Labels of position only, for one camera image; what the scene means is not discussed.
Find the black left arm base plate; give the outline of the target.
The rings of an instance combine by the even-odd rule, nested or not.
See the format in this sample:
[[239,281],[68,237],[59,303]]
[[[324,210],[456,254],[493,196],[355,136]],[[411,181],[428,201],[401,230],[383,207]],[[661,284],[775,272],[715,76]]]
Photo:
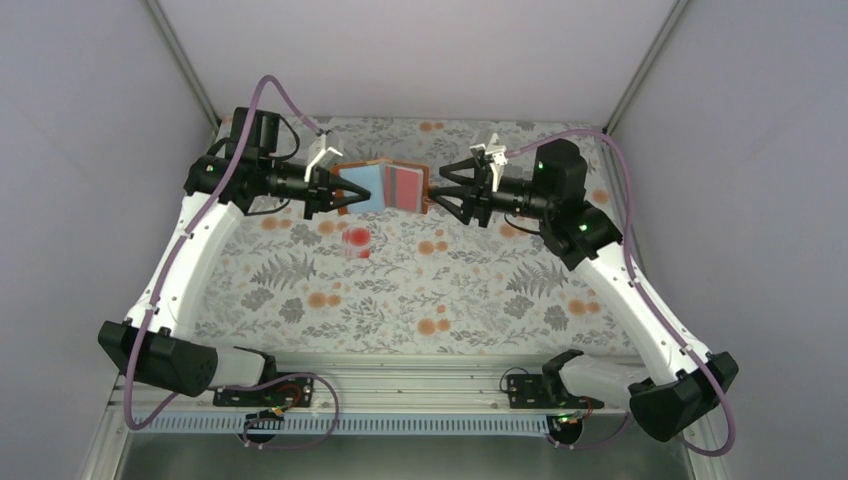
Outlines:
[[303,376],[281,381],[273,386],[255,390],[238,391],[224,389],[216,391],[213,405],[216,407],[251,407],[259,409],[311,406],[315,380]]

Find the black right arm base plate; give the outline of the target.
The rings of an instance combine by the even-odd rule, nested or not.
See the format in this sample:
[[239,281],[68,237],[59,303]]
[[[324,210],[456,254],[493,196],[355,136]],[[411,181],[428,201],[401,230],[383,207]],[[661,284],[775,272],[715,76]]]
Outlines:
[[511,409],[602,409],[605,407],[600,400],[567,393],[561,384],[551,384],[541,374],[506,373],[499,381],[499,389],[507,396]]

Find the brown leather card holder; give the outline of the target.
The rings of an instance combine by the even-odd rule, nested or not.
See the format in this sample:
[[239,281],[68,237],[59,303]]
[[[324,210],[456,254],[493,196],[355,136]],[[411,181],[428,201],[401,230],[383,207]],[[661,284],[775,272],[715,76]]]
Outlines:
[[424,164],[404,162],[399,160],[377,159],[364,162],[354,162],[334,166],[331,169],[332,173],[339,174],[343,178],[350,180],[371,192],[371,198],[367,202],[354,204],[349,208],[348,214],[370,214],[379,213],[388,208],[384,201],[384,169],[388,165],[399,165],[411,168],[420,169],[423,172],[423,194],[422,194],[422,211],[419,214],[426,214],[428,211],[428,181],[429,168]]

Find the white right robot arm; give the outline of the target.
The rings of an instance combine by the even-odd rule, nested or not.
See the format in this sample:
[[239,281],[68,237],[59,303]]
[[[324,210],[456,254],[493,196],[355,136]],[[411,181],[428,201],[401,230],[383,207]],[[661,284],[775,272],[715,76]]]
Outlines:
[[726,408],[737,362],[689,331],[637,268],[628,231],[587,200],[588,164],[578,146],[564,139],[537,146],[528,180],[505,176],[506,163],[503,147],[475,146],[440,168],[446,185],[430,199],[464,224],[486,226],[496,212],[537,220],[544,246],[600,295],[642,360],[635,368],[565,351],[542,368],[545,404],[598,400],[660,442]]

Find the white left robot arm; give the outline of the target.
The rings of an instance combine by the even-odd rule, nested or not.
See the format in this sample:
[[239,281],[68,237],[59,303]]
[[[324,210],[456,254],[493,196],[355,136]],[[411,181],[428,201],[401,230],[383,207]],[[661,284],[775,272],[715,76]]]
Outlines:
[[270,357],[246,348],[215,348],[190,340],[204,291],[229,237],[258,197],[300,201],[305,218],[369,199],[367,189],[331,173],[341,139],[321,130],[303,165],[276,153],[285,119],[236,109],[233,125],[247,134],[217,140],[189,169],[175,230],[139,300],[124,320],[106,321],[98,343],[129,382],[196,397],[206,390],[253,387],[269,375]]

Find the grey red striped card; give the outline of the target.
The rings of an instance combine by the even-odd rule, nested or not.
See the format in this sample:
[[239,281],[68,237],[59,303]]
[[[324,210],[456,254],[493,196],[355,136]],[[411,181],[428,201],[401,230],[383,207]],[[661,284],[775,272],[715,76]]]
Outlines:
[[422,211],[423,172],[417,168],[388,165],[384,169],[384,201],[388,208]]

